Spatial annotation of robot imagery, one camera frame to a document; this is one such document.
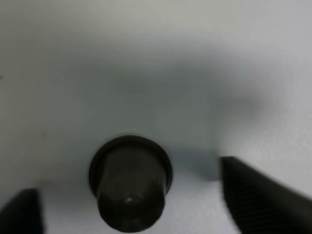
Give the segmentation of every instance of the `black cylindrical object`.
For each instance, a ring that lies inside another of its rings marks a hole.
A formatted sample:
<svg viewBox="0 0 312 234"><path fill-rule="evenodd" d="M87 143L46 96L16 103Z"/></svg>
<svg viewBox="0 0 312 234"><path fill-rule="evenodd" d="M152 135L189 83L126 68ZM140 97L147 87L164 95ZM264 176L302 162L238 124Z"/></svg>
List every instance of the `black cylindrical object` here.
<svg viewBox="0 0 312 234"><path fill-rule="evenodd" d="M103 145L89 172L101 217L125 233L143 231L160 218L171 181L166 152L139 136L121 136Z"/></svg>

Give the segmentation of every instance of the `ribbed black object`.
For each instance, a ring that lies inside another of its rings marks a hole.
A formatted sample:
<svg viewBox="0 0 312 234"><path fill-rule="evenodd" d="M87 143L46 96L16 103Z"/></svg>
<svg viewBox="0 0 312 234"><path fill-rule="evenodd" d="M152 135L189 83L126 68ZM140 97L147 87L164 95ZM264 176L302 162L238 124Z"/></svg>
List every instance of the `ribbed black object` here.
<svg viewBox="0 0 312 234"><path fill-rule="evenodd" d="M0 212L0 234L43 234L39 193L22 190Z"/></svg>
<svg viewBox="0 0 312 234"><path fill-rule="evenodd" d="M312 202L235 157L221 159L227 207L243 234L311 234Z"/></svg>

